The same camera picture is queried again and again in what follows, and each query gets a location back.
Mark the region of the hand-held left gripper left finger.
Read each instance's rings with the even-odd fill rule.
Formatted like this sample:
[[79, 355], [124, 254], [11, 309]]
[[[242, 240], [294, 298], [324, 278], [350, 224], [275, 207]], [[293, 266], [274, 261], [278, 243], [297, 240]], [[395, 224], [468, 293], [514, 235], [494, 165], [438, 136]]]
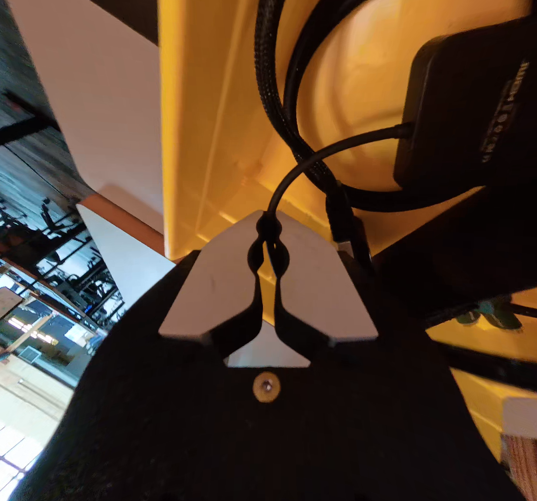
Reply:
[[263, 243], [257, 223], [262, 215], [254, 211], [201, 249], [158, 330], [160, 336], [197, 342], [228, 357], [259, 334]]

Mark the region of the dark video switch box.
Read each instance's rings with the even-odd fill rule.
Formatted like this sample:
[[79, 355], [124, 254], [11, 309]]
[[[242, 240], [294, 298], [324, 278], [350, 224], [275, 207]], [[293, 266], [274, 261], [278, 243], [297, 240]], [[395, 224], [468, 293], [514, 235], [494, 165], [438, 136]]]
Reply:
[[443, 35], [415, 55], [393, 177], [405, 191], [536, 180], [536, 16]]

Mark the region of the yellow plastic bin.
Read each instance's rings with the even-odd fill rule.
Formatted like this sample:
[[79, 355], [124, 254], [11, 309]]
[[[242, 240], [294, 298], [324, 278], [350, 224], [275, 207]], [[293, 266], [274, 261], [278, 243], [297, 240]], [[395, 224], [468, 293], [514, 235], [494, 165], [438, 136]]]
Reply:
[[[319, 0], [286, 0], [276, 46], [280, 95], [303, 25]], [[254, 29], [259, 0], [158, 0], [162, 96], [165, 253], [179, 259], [232, 223], [266, 208], [294, 165], [258, 94]], [[401, 121], [411, 62], [439, 35], [529, 14], [531, 0], [370, 0], [351, 11], [314, 54], [298, 100], [298, 125], [317, 150], [339, 139]], [[328, 165], [359, 189], [395, 190], [396, 141], [348, 150]], [[465, 198], [472, 189], [429, 208], [397, 213], [358, 210], [373, 255]], [[302, 176], [280, 206], [330, 237], [324, 195]], [[440, 342], [480, 352], [536, 359], [536, 322], [502, 331], [481, 318], [466, 328], [454, 320], [428, 330]], [[454, 371], [470, 413], [500, 460], [503, 405], [526, 390]]]

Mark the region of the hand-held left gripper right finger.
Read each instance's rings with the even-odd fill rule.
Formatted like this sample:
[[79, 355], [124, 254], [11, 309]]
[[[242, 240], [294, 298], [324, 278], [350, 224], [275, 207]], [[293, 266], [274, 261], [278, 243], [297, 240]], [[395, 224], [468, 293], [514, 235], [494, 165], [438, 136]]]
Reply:
[[277, 286], [278, 338], [309, 361], [339, 345], [369, 343], [379, 332], [336, 248], [277, 211], [279, 236], [269, 250]]

